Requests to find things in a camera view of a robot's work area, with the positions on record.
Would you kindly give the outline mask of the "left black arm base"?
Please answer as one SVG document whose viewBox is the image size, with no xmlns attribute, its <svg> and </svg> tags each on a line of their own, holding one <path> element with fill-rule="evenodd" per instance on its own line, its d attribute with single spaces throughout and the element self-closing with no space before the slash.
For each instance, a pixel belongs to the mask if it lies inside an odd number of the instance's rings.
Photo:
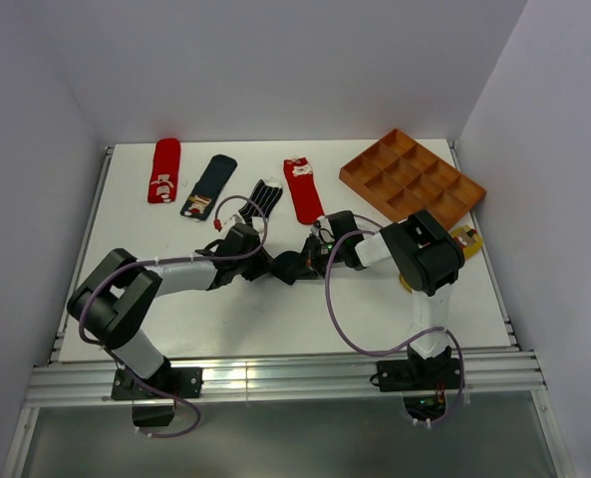
<svg viewBox="0 0 591 478">
<path fill-rule="evenodd" d="M 138 382 L 125 369 L 114 376 L 111 400 L 129 401 L 132 422 L 139 429 L 164 428 L 171 424 L 180 399 L 199 398 L 202 387 L 201 367 L 172 367 L 161 384 Z"/>
</svg>

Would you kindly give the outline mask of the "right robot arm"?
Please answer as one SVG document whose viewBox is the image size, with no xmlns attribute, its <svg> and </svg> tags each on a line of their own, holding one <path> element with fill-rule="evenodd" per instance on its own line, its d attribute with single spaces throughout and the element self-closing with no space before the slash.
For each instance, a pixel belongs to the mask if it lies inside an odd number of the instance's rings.
<svg viewBox="0 0 591 478">
<path fill-rule="evenodd" d="M 451 350 L 461 353 L 448 319 L 452 289 L 465 263 L 463 251 L 425 209 L 374 231 L 359 229 L 360 218 L 350 210 L 319 217 L 291 267 L 291 275 L 295 281 L 324 281 L 331 322 L 351 350 L 383 358 L 406 349 L 416 357 L 407 366 L 410 382 L 430 387 L 443 372 L 439 359 L 448 359 Z M 387 261 L 395 264 L 411 289 L 410 337 L 388 350 L 368 351 L 351 341 L 339 325 L 331 299 L 331 272 L 337 264 L 361 271 Z"/>
</svg>

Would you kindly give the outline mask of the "plain navy ankle sock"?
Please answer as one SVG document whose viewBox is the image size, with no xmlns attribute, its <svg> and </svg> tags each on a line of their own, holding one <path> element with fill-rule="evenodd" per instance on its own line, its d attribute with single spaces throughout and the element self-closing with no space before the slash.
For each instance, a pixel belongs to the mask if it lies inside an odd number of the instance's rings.
<svg viewBox="0 0 591 478">
<path fill-rule="evenodd" d="M 285 251 L 274 258 L 271 273 L 281 282 L 291 286 L 305 279 L 309 270 L 301 253 Z"/>
</svg>

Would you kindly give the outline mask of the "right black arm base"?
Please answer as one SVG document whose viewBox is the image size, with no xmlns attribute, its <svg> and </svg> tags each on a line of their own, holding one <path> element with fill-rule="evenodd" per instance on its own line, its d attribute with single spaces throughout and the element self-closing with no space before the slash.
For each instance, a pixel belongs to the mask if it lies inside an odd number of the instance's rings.
<svg viewBox="0 0 591 478">
<path fill-rule="evenodd" d="M 447 349 L 437 358 L 380 360 L 369 382 L 380 392 L 419 392 L 403 399 L 405 410 L 411 419 L 433 422 L 447 412 L 446 392 L 463 391 L 460 360 L 449 353 Z"/>
</svg>

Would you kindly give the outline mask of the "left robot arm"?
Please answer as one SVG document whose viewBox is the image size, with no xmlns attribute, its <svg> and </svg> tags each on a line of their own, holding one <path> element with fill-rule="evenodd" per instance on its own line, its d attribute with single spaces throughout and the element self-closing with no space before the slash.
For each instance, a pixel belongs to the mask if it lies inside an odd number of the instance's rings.
<svg viewBox="0 0 591 478">
<path fill-rule="evenodd" d="M 212 291 L 240 276 L 252 282 L 269 273 L 274 260 L 260 234 L 241 223 L 188 256 L 138 260 L 112 250 L 78 286 L 67 303 L 86 340 L 114 354 L 135 374 L 147 397 L 172 388 L 170 362 L 149 340 L 142 323 L 154 299 L 185 291 Z"/>
</svg>

